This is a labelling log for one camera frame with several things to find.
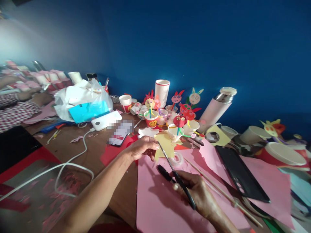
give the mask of hand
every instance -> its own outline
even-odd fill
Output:
[[[128,153],[134,160],[140,159],[143,155],[148,155],[152,161],[155,160],[155,151],[159,149],[157,141],[149,136],[143,136],[126,148],[123,153]]]
[[[35,94],[36,92],[40,92],[41,88],[32,88],[29,91],[26,92],[20,92],[17,94],[18,98],[20,101],[26,101],[32,98],[32,95]]]
[[[184,171],[176,172],[187,186],[200,215],[209,219],[213,214],[222,211],[200,175],[194,175]],[[178,183],[173,185],[173,189],[182,196],[185,204],[189,205],[188,197]]]
[[[35,96],[32,98],[31,102],[34,102],[35,104],[39,105],[40,107],[47,105],[49,102],[53,100],[53,96],[50,95],[47,92],[35,94]]]

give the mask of table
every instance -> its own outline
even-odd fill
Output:
[[[121,105],[114,105],[114,107],[115,109],[122,110]],[[122,114],[122,118],[127,120],[133,120],[134,124],[136,124],[140,120],[137,116],[125,113]],[[26,127],[26,130],[30,134],[34,134],[47,125],[49,125],[47,121],[42,121]],[[141,128],[144,128],[146,126],[147,125],[145,121],[142,121],[140,123]],[[36,137],[36,139],[61,162],[67,162],[70,158],[81,153],[85,149],[83,143],[70,143],[70,141],[77,138],[78,136],[85,135],[91,128],[92,125],[90,123],[85,128],[78,128],[77,126],[63,126],[61,128],[61,132],[58,134],[56,139],[51,140],[48,145],[46,143],[48,139],[53,135],[55,130],[52,130],[43,138]],[[138,133],[138,126],[135,128],[134,133]],[[99,158],[105,152],[105,147],[107,145],[107,139],[109,138],[109,134],[102,130],[100,132],[95,131],[93,133],[89,133],[88,135],[92,134],[92,137],[86,136],[85,139],[88,150],[83,155],[75,159],[73,162],[92,170],[94,172],[94,175],[97,176],[105,168]],[[188,141],[184,142],[183,145],[191,148],[191,145]],[[77,175],[85,183],[88,183],[90,181],[89,176],[83,174],[82,172],[79,172]],[[109,207],[133,228],[135,228],[136,226],[137,175],[138,167],[135,163],[132,163],[128,168],[128,172],[126,172],[121,179],[109,203]],[[234,190],[229,185],[227,185],[227,187],[234,197],[239,197],[239,194],[236,190]],[[246,218],[256,233],[270,231],[260,217],[254,217],[264,226],[264,228],[259,228],[255,226],[248,218]]]

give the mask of wooden stick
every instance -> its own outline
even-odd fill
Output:
[[[211,181],[203,172],[200,171],[193,163],[191,163],[188,159],[184,157],[184,159],[190,163],[191,166],[194,167],[195,170],[197,170],[205,179],[207,179],[208,182],[210,182],[218,191],[221,192],[222,195],[224,195],[230,202],[232,202],[234,205],[236,205],[246,216],[248,216],[257,226],[263,228],[263,225],[258,222],[257,219],[255,219],[246,209],[244,209],[242,206],[239,205],[233,198],[231,198],[226,192],[224,192],[221,188],[219,188],[213,181]]]

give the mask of plaid shirt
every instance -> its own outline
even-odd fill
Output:
[[[0,133],[13,128],[41,111],[39,105],[31,101],[20,102],[17,93],[0,94],[0,109]]]

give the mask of white thermos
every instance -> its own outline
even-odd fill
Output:
[[[219,94],[216,95],[208,104],[204,113],[202,114],[200,121],[205,121],[204,124],[200,122],[199,133],[205,132],[210,126],[217,123],[220,117],[232,104],[233,96],[237,94],[235,88],[223,87]]]

